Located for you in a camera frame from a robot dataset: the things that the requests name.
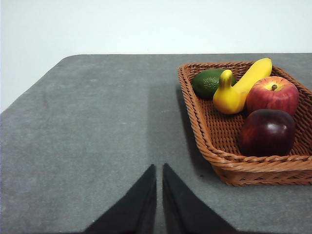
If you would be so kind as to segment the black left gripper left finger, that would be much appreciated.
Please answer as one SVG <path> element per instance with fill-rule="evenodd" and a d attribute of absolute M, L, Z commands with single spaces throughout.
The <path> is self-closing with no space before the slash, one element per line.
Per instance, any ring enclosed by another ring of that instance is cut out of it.
<path fill-rule="evenodd" d="M 86 228 L 85 234 L 150 234 L 156 212 L 156 167 L 150 165 L 128 192 Z"/>

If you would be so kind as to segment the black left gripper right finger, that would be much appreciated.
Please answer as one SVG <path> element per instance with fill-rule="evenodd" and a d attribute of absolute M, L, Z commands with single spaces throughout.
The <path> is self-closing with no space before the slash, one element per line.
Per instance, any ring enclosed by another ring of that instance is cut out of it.
<path fill-rule="evenodd" d="M 167 233 L 236 233 L 236 229 L 201 201 L 167 163 L 163 165 L 162 190 Z"/>

